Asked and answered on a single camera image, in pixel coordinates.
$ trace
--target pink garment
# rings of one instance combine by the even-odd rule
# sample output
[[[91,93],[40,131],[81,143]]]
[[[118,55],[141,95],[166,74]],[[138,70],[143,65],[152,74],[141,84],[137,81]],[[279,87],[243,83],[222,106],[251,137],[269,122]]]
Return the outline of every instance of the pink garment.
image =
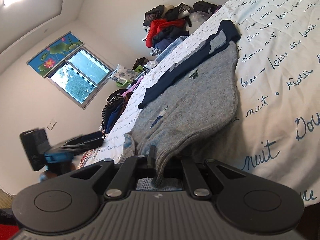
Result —
[[[132,87],[130,87],[126,92],[124,92],[121,96],[125,97],[126,94],[128,94],[129,92],[132,92],[139,85],[139,83],[143,78],[144,76],[140,77],[138,81]]]

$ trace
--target red garment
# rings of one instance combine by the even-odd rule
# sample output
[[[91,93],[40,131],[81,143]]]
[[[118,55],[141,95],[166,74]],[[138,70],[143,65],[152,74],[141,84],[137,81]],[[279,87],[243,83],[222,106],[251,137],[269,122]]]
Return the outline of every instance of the red garment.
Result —
[[[152,39],[156,36],[160,31],[169,26],[176,26],[178,28],[182,28],[185,25],[186,21],[183,19],[167,22],[166,19],[154,20],[151,22],[150,31],[148,33],[146,39],[146,46],[148,48],[152,48]]]
[[[0,225],[0,240],[8,240],[18,231],[17,226]]]

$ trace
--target floral pillow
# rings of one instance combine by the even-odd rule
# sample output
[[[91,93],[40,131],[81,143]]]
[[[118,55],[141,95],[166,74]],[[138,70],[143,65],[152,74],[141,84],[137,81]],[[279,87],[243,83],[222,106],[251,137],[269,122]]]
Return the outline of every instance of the floral pillow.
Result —
[[[131,83],[133,80],[136,79],[138,75],[138,72],[135,72],[132,69],[125,68],[124,66],[118,65],[117,69],[110,76],[110,79],[124,84],[126,81],[129,81]]]

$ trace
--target white bed sheet with writing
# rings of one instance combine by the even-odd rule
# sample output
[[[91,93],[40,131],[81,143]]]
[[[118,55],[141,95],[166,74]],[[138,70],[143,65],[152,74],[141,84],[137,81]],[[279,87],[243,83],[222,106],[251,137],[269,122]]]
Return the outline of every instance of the white bed sheet with writing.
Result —
[[[214,140],[214,157],[295,189],[305,205],[319,202],[319,5],[320,0],[229,0],[145,76],[86,166],[104,158],[119,161],[124,133],[139,115],[146,88],[230,19],[241,34],[239,104],[234,120]]]

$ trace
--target window pane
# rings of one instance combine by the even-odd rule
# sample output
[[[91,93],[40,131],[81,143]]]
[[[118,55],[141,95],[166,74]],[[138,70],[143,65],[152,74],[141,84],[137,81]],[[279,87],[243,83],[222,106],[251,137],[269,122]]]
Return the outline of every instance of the window pane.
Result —
[[[83,49],[69,59],[69,61],[96,84],[99,84],[110,72]]]
[[[66,64],[50,78],[81,104],[95,88]]]

